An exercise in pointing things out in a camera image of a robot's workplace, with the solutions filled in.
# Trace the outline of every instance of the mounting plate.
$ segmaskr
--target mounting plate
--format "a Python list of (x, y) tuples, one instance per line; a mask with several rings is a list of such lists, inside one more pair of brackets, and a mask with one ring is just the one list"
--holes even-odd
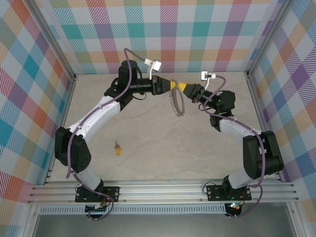
[[(88, 191), (84, 187), (80, 186), (76, 190), (76, 198), (75, 202), (103, 202), (104, 197), (103, 196), (97, 196), (96, 194)], [(106, 195), (109, 195), (114, 202), (119, 201), (119, 187), (116, 186), (110, 186), (110, 187), (103, 187), (103, 192)]]
[[(225, 195), (224, 189), (222, 185), (208, 185), (206, 186), (207, 200), (209, 201), (243, 201), (242, 194), (233, 196), (232, 199), (228, 199)], [(245, 201), (251, 200), (250, 189), (245, 188), (245, 192), (243, 192)]]

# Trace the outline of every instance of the marble surface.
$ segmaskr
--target marble surface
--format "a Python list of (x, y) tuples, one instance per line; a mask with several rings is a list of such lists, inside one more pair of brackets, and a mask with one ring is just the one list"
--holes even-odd
[[(200, 81), (200, 73), (160, 73), (177, 81)], [(227, 79), (225, 90), (236, 94), (233, 114), (260, 129), (242, 72), (218, 73)], [(102, 97), (116, 75), (80, 75), (65, 126), (77, 122)], [(216, 90), (221, 79), (212, 80)], [(133, 100), (111, 118), (88, 144), (91, 165), (103, 180), (161, 180), (223, 178), (242, 167), (242, 146), (211, 127), (209, 116), (185, 99), (185, 115), (177, 117), (169, 93)], [(115, 140), (121, 155), (115, 155)], [(51, 181), (66, 180), (67, 168), (55, 162)]]

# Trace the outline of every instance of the white connector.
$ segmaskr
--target white connector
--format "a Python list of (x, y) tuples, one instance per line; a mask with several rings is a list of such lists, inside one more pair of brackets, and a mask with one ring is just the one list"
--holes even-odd
[(161, 67), (161, 62), (158, 61), (158, 60), (150, 60), (148, 58), (145, 59), (145, 64), (147, 64), (148, 66), (150, 66), (150, 69), (149, 69), (149, 80), (152, 79), (152, 71), (156, 71), (158, 72), (160, 67)]
[(209, 80), (210, 79), (216, 79), (216, 74), (215, 73), (208, 73), (208, 71), (202, 71), (201, 72), (201, 80), (206, 80), (207, 84), (205, 86), (205, 90), (207, 89), (208, 85), (209, 85)]

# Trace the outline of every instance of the colorful plaid wall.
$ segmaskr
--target colorful plaid wall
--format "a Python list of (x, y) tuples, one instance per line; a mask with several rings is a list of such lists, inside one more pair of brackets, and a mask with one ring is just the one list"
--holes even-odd
[(117, 73), (124, 47), (160, 59), (162, 72), (244, 71), (281, 2), (37, 0), (74, 70), (85, 74)]
[(21, 231), (40, 184), (70, 79), (22, 0), (0, 0), (0, 237)]
[(316, 236), (316, 0), (296, 0), (253, 82)]

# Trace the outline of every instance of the purple cable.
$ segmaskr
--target purple cable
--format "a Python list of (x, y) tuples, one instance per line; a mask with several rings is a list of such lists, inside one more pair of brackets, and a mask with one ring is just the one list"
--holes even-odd
[(215, 116), (215, 117), (219, 117), (219, 118), (222, 118), (222, 119), (230, 120), (230, 121), (232, 121), (232, 122), (236, 122), (236, 123), (240, 124), (241, 126), (243, 126), (244, 128), (246, 128), (246, 129), (248, 129), (249, 131), (251, 131), (251, 132), (257, 137), (257, 139), (258, 139), (258, 141), (259, 141), (259, 144), (260, 144), (260, 147), (261, 147), (261, 151), (262, 151), (262, 171), (261, 171), (260, 180), (259, 180), (259, 182), (258, 182), (257, 184), (255, 184), (255, 185), (249, 185), (249, 187), (252, 187), (252, 188), (257, 188), (257, 187), (259, 187), (260, 190), (261, 190), (261, 191), (260, 191), (260, 196), (259, 196), (257, 202), (256, 202), (247, 212), (245, 212), (245, 213), (243, 213), (243, 214), (241, 214), (241, 215), (238, 216), (238, 217), (242, 217), (242, 216), (245, 216), (246, 214), (248, 214), (249, 212), (251, 212), (251, 211), (259, 204), (259, 202), (260, 202), (260, 200), (261, 200), (261, 198), (262, 198), (263, 189), (262, 189), (262, 187), (261, 187), (261, 184), (262, 184), (262, 181), (263, 181), (263, 179), (264, 179), (264, 176), (265, 176), (265, 169), (266, 169), (266, 156), (265, 156), (265, 152), (264, 152), (265, 149), (264, 149), (264, 145), (263, 145), (263, 142), (262, 142), (261, 137), (259, 136), (259, 134), (258, 134), (256, 131), (254, 131), (252, 128), (250, 128), (249, 126), (243, 124), (242, 122), (239, 122), (239, 121), (237, 121), (237, 120), (234, 120), (234, 119), (232, 119), (232, 118), (230, 118), (230, 117), (224, 117), (224, 116), (221, 116), (221, 115), (212, 114), (212, 113), (210, 113), (209, 111), (206, 110), (206, 105), (207, 105), (207, 103), (212, 99), (213, 96), (215, 96), (215, 95), (224, 87), (224, 85), (225, 85), (225, 83), (226, 83), (226, 79), (225, 79), (224, 77), (221, 77), (221, 76), (216, 76), (216, 77), (221, 78), (221, 79), (223, 80), (223, 83), (222, 83), (222, 85), (221, 85), (217, 90), (215, 90), (215, 91), (213, 92), (213, 94), (211, 94), (211, 95), (208, 97), (208, 99), (204, 102), (204, 104), (203, 104), (203, 109), (204, 109), (204, 111), (205, 111), (207, 114), (211, 115), (211, 116)]
[[(80, 122), (80, 124), (75, 128), (74, 132), (72, 133), (72, 135), (71, 135), (71, 137), (70, 137), (70, 139), (69, 139), (68, 147), (67, 147), (68, 173), (67, 173), (67, 175), (66, 175), (66, 178), (69, 178), (70, 174), (72, 173), (72, 171), (71, 171), (71, 144), (72, 144), (72, 142), (73, 142), (73, 139), (74, 139), (74, 137), (75, 137), (75, 134), (78, 132), (78, 130), (80, 129), (80, 127), (84, 124), (84, 122), (86, 122), (87, 119), (90, 118), (96, 111), (98, 111), (99, 109), (104, 108), (104, 107), (107, 106), (108, 104), (110, 104), (110, 103), (112, 103), (113, 101), (119, 99), (119, 98), (120, 98), (122, 95), (124, 95), (124, 93), (127, 92), (127, 90), (129, 89), (129, 86), (130, 86), (130, 84), (131, 84), (131, 82), (132, 82), (132, 68), (131, 68), (131, 64), (130, 64), (128, 55), (127, 55), (127, 53), (126, 53), (127, 51), (130, 52), (131, 54), (133, 54), (135, 57), (139, 58), (140, 60), (142, 60), (142, 61), (145, 60), (145, 59), (143, 59), (142, 57), (140, 57), (140, 56), (138, 56), (137, 54), (135, 54), (134, 52), (132, 52), (131, 50), (129, 50), (128, 48), (125, 48), (125, 49), (124, 49), (124, 54), (125, 54), (125, 57), (126, 57), (126, 60), (127, 60), (128, 70), (129, 70), (129, 79), (128, 79), (127, 86), (126, 86), (126, 88), (124, 89), (124, 91), (122, 91), (122, 93), (119, 94), (117, 97), (115, 97), (115, 98), (113, 98), (112, 100), (110, 100), (110, 101), (108, 101), (108, 102), (102, 104), (102, 105), (101, 105), (101, 108), (100, 108), (100, 107), (97, 107), (97, 108), (95, 108), (94, 110), (92, 110), (86, 117), (84, 117), (84, 119)], [(74, 175), (75, 179), (76, 179), (79, 183), (81, 183), (82, 186), (83, 186), (85, 189), (87, 189), (87, 190), (89, 190), (90, 192), (95, 193), (95, 194), (97, 194), (97, 195), (104, 196), (104, 197), (110, 199), (110, 201), (112, 202), (111, 209), (110, 209), (107, 213), (103, 214), (100, 218), (95, 218), (95, 219), (91, 218), (91, 216), (90, 216), (91, 211), (90, 211), (90, 212), (88, 213), (88, 217), (90, 218), (90, 220), (98, 221), (98, 220), (102, 220), (103, 218), (107, 217), (107, 216), (110, 214), (110, 212), (113, 210), (113, 207), (114, 207), (114, 201), (113, 201), (113, 199), (112, 199), (110, 196), (106, 195), (106, 194), (99, 193), (99, 192), (97, 192), (97, 191), (94, 191), (94, 190), (90, 189), (88, 186), (86, 186), (85, 184), (82, 183), (82, 181), (80, 180), (80, 178), (79, 178), (74, 172), (73, 172), (73, 175)]]

